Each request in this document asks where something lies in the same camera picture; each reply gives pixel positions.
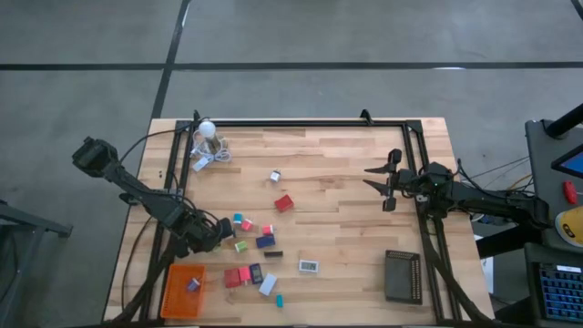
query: butcher block tabletop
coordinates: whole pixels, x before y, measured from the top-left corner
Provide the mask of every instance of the butcher block tabletop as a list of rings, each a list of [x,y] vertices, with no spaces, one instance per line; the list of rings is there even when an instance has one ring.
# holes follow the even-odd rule
[[[445,120],[415,119],[423,123],[429,160],[455,170]],[[176,119],[154,119],[149,133],[174,129],[175,122]],[[237,238],[224,240],[218,251],[175,260],[206,267],[203,304],[198,319],[166,320],[166,324],[435,323],[424,261],[422,305],[388,302],[384,298],[384,252],[417,252],[423,259],[414,202],[399,194],[396,210],[382,212],[383,198],[362,182],[372,179],[384,183],[386,176],[363,170],[384,165],[391,149],[404,151],[400,128],[218,127],[217,133],[228,140],[232,161],[212,162],[199,172],[189,169],[186,196],[197,208],[219,218],[232,219],[234,213],[240,212],[252,220],[253,228],[237,230]],[[186,144],[186,134],[183,135],[177,176]],[[166,133],[147,140],[138,178],[152,189],[163,188],[172,138],[172,133]],[[419,168],[419,151],[415,140],[413,143]],[[403,159],[398,168],[407,168],[405,156]],[[275,169],[281,173],[277,183],[270,181]],[[273,202],[286,194],[294,207],[278,212]],[[141,206],[129,212],[104,320],[121,311],[122,276],[132,245],[148,217]],[[275,229],[276,244],[258,250],[255,239],[262,235],[261,226],[268,224]],[[455,278],[478,308],[494,317],[467,215],[450,213],[444,225]],[[155,226],[156,220],[150,220],[138,242],[128,270],[125,303],[146,277]],[[234,244],[238,241],[246,241],[249,249],[237,253]],[[265,258],[264,251],[283,251],[283,256]],[[319,272],[299,272],[299,260],[317,261]],[[277,277],[270,296],[260,294],[259,285],[225,287],[225,270],[253,263],[260,264],[263,276],[271,273]],[[451,317],[445,285],[436,275],[445,317]],[[162,277],[152,294],[152,318],[158,315]],[[283,296],[282,308],[276,306],[277,294]]]

